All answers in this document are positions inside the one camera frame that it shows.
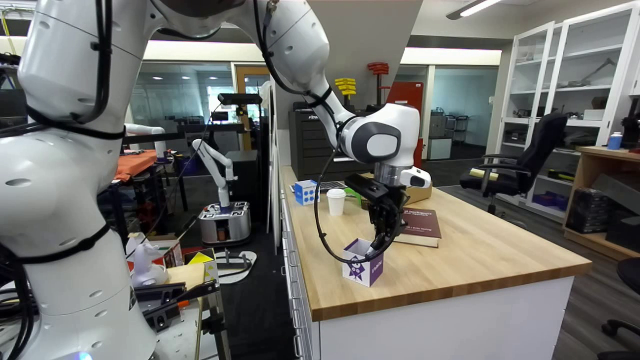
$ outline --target white shelving unit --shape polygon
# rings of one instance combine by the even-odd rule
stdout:
[[[566,138],[583,139],[577,145],[605,145],[627,116],[629,95],[640,95],[639,27],[640,1],[632,1],[517,35],[495,152],[521,154],[540,117],[554,111],[603,110],[602,120],[570,117],[565,132]],[[580,153],[572,148],[573,143],[556,148],[544,168],[574,172]],[[562,209],[533,200],[545,192],[568,197],[571,188],[544,170],[528,194],[501,199],[562,222]]]

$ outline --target purple and white box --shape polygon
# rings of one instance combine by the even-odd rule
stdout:
[[[350,243],[342,254],[346,259],[362,260],[367,250],[371,246],[371,242],[363,239],[355,239]],[[358,284],[371,287],[373,283],[382,275],[384,254],[380,254],[377,258],[370,262],[362,264],[342,264],[342,276],[349,280],[353,280]]]

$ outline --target blue bottle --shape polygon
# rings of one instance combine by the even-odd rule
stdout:
[[[616,131],[609,137],[609,144],[607,145],[607,149],[609,150],[620,150],[620,146],[622,145],[622,133]]]

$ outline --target green object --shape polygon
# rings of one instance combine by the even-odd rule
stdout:
[[[356,199],[358,199],[358,206],[362,206],[362,196],[359,193],[356,193],[354,189],[346,188],[344,189],[344,192],[353,195]]]

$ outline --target book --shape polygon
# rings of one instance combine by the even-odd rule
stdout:
[[[438,247],[442,234],[435,210],[405,208],[403,220],[407,225],[396,238],[397,242]]]

